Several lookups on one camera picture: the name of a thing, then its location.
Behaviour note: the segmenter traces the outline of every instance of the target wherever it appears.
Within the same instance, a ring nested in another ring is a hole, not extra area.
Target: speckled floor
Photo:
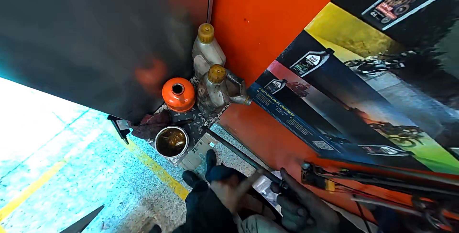
[[[0,95],[0,233],[57,233],[101,205],[84,233],[142,232],[153,223],[170,232],[184,222],[184,201],[126,148],[105,113],[2,78]],[[220,126],[211,129],[258,160]],[[190,190],[182,168],[129,139]],[[222,144],[215,150],[219,162],[253,173]]]

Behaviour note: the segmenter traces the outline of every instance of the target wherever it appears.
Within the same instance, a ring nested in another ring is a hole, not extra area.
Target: orange metal can
[[[171,110],[184,113],[195,104],[195,89],[185,78],[172,78],[163,86],[163,99]]]

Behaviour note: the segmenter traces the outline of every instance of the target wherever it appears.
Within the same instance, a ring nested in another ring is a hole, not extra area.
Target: hand
[[[259,171],[240,182],[238,185],[232,181],[212,181],[210,189],[220,199],[222,204],[233,214],[237,212],[237,207],[241,198],[252,187],[252,184],[261,176]]]
[[[293,232],[338,232],[339,217],[324,201],[309,189],[298,183],[284,168],[280,169],[282,179],[287,183],[285,193],[277,196],[282,208],[282,224]],[[278,184],[271,184],[271,190],[279,193]]]

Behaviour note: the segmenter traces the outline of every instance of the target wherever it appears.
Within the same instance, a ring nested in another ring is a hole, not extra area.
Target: yellow stripe
[[[112,134],[116,137],[121,144],[123,144],[137,159],[139,159],[145,166],[147,166],[155,175],[169,188],[178,195],[182,200],[188,195],[188,190],[182,186],[177,180],[175,180],[167,171],[164,170],[155,160],[153,160],[148,154],[146,154],[137,144],[133,143],[128,139],[129,144],[123,142],[119,135],[112,130]]]
[[[56,162],[48,171],[43,173],[43,175],[41,175],[41,177],[37,181],[27,186],[26,189],[21,191],[20,195],[18,195],[12,201],[7,203],[2,209],[0,209],[0,222],[3,219],[5,219],[10,213],[12,213],[14,209],[20,206],[21,203],[27,200],[27,198],[29,198],[31,194],[33,194],[46,182],[48,182],[52,176],[54,176],[63,166],[67,164],[67,162],[72,158],[72,156],[76,155],[78,151],[86,148],[88,144],[93,142],[100,135],[100,133],[102,133],[100,129],[92,131],[88,136],[86,136],[83,139],[83,141],[78,142],[78,144],[75,147],[73,147],[61,161]],[[5,233],[5,230],[1,226],[0,233]]]
[[[31,194],[33,194],[37,189],[43,186],[55,173],[57,173],[67,162],[59,161],[54,164],[48,171],[46,171],[41,177],[31,183],[24,191],[21,192],[19,196],[14,198],[12,201],[7,203],[2,209],[0,209],[0,221],[6,218],[10,213],[14,211],[21,203],[23,203]]]

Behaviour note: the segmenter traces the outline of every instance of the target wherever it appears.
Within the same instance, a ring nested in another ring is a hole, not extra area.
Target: oil bottle
[[[278,91],[280,91],[283,87],[285,87],[285,84],[287,83],[286,79],[278,80],[278,79],[273,79],[271,82],[269,82],[264,88],[270,93],[274,94]]]
[[[226,56],[214,37],[213,26],[203,23],[193,44],[193,66],[196,78],[201,78],[212,65],[224,66]]]
[[[290,69],[296,75],[303,77],[323,65],[334,52],[331,48],[325,51],[309,51],[291,65]]]
[[[231,102],[225,79],[226,70],[221,65],[212,65],[201,76],[197,86],[197,105],[205,119],[216,117]]]

